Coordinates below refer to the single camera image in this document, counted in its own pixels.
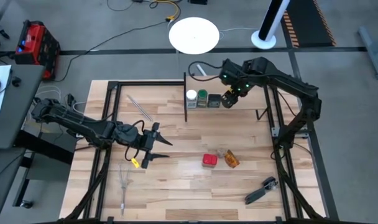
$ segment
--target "concrete floor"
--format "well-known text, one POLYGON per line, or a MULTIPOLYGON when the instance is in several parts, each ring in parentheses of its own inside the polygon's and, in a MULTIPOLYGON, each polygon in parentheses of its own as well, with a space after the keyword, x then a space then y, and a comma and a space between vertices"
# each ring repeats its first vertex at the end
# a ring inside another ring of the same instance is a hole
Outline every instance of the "concrete floor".
MULTIPOLYGON (((0 8, 5 1, 9 0, 0 1, 0 8)), ((128 4, 127 0, 110 1, 114 7, 128 4)), ((366 25, 374 37, 378 35, 378 0, 318 2, 338 46, 363 46, 356 33, 361 25, 366 25)), ((210 1, 209 6, 190 5, 186 1, 180 6, 182 18, 201 16, 220 29, 229 29, 259 27, 268 4, 261 0, 218 0, 210 1)), ((161 21, 171 10, 170 6, 149 9, 143 3, 124 12, 113 12, 106 7, 106 0, 12 0, 1 21, 11 40, 4 40, 0 50, 14 50, 24 19, 43 21, 60 41, 62 50, 86 50, 125 30, 161 21)), ((227 32, 218 47, 250 47, 251 33, 251 30, 227 32)), ((285 47, 281 27, 276 36, 277 46, 285 47)), ((165 26, 135 31, 99 49, 157 48, 172 48, 165 26)), ((73 61, 64 82, 50 84, 59 86, 63 95, 71 93, 78 101, 85 101, 92 80, 181 78, 194 60, 218 65, 228 57, 241 63, 260 56, 267 57, 284 72, 293 72, 287 53, 181 54, 178 58, 175 54, 87 55, 73 61)), ((72 57, 60 57, 57 79, 64 76, 72 57)), ((378 80, 374 78, 371 62, 364 52, 296 53, 296 57, 303 80, 320 87, 323 107, 316 129, 339 217, 378 223, 378 80)), ((12 194, 19 185, 19 175, 22 172, 17 176, 12 194)), ((9 197, 0 223, 56 220, 65 186, 66 179, 31 182, 25 199, 35 200, 37 206, 30 210, 12 208, 12 197, 9 197)))

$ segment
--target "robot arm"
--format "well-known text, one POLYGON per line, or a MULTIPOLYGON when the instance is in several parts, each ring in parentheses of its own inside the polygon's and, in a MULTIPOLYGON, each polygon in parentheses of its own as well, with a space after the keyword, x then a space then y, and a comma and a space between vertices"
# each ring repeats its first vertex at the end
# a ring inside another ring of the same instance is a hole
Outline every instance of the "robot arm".
POLYGON ((90 145, 100 149, 110 147, 116 141, 123 146, 145 151, 145 157, 141 164, 143 169, 146 169, 149 161, 155 158, 168 157, 150 153, 154 141, 172 146, 157 132, 159 123, 154 123, 152 130, 143 130, 142 127, 143 134, 139 134, 138 129, 133 125, 106 119, 94 120, 66 109, 57 100, 37 100, 32 116, 38 123, 58 123, 74 133, 84 136, 90 145))
POLYGON ((242 66, 226 59, 219 74, 224 85, 231 88, 221 97, 222 105, 232 107, 240 97, 245 97, 254 86, 275 86, 299 97, 302 103, 300 112, 290 124, 280 127, 279 135, 274 144, 291 148, 295 133, 309 121, 320 117, 321 100, 318 98, 318 88, 287 75, 264 57, 247 60, 242 66))

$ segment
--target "vertical post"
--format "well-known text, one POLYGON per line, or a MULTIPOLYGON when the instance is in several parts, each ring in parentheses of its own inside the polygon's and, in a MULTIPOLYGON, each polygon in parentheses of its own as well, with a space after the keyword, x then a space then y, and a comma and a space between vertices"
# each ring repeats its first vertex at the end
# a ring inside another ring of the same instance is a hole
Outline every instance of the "vertical post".
POLYGON ((272 0, 261 28, 251 35, 251 42, 260 49, 271 49, 276 44, 275 31, 290 0, 272 0))

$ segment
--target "red container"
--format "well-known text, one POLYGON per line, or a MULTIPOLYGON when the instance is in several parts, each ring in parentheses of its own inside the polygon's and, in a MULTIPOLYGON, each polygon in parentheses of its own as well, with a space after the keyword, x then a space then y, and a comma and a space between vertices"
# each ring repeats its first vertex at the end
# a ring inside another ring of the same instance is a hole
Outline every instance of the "red container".
POLYGON ((216 155, 211 154, 204 154, 203 155, 203 167, 210 167, 214 168, 218 161, 218 157, 216 155))

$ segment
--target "wooden table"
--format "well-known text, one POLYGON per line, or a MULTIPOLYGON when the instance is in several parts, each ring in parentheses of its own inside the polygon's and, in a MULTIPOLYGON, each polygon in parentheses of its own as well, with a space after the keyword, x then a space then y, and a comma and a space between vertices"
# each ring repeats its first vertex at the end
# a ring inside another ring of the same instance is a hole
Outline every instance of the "wooden table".
MULTIPOLYGON (((108 81, 92 81, 85 115, 100 119, 108 81)), ((228 88, 218 79, 210 82, 187 80, 187 89, 206 89, 208 93, 223 94, 228 88)), ((298 111, 297 99, 283 91, 282 94, 298 111)), ((112 149, 107 186, 104 196, 102 220, 113 216, 114 220, 275 220, 284 217, 280 190, 267 193, 260 200, 244 204, 244 197, 260 188, 269 176, 277 178, 275 161, 270 158, 272 140, 267 116, 256 120, 255 109, 266 107, 264 90, 254 87, 249 95, 240 98, 231 109, 188 110, 188 122, 184 120, 183 86, 124 86, 120 97, 118 120, 134 123, 145 120, 145 128, 152 125, 129 101, 131 95, 160 122, 160 132, 173 146, 159 142, 152 152, 169 155, 155 159, 148 169, 132 167, 126 195, 126 208, 121 216, 121 187, 119 163, 124 160, 125 147, 115 144, 112 149), (204 153, 214 154, 218 149, 230 149, 240 160, 235 169, 219 160, 214 169, 204 168, 204 153)), ((285 122, 293 115, 284 101, 282 109, 285 122)), ((308 149, 306 139, 295 142, 308 149)), ((85 146, 80 141, 77 147, 85 146)), ((310 153, 301 147, 291 150, 298 188, 321 215, 325 214, 318 182, 310 153)), ((88 188, 95 150, 75 153, 63 201, 61 217, 67 216, 80 201, 88 188)), ((132 157, 135 150, 130 150, 132 157)), ((292 194, 288 189, 292 216, 295 216, 292 194)), ((95 205, 91 207, 93 217, 95 205)))

